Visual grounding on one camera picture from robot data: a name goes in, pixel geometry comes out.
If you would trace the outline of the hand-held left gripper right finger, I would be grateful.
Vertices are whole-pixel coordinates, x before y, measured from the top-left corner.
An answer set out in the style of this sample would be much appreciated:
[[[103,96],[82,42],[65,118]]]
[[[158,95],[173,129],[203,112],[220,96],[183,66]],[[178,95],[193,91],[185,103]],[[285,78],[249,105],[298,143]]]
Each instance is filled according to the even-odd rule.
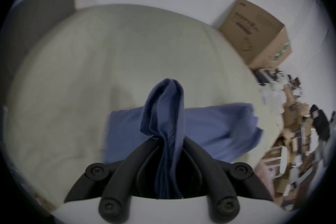
[[[270,192],[249,164],[216,160],[187,137],[184,138],[183,149],[202,175],[201,184],[207,190],[209,214],[213,222],[229,223],[238,216],[240,194],[252,200],[273,201]]]

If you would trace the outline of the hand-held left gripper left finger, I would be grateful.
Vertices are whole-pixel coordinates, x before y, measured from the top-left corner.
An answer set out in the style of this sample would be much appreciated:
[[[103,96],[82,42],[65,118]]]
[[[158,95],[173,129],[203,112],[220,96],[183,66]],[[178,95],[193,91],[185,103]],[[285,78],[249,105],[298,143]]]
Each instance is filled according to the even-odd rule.
[[[99,215],[109,223],[124,223],[128,218],[129,198],[137,173],[160,148],[161,139],[153,137],[124,160],[89,165],[66,195],[64,203],[101,197]]]

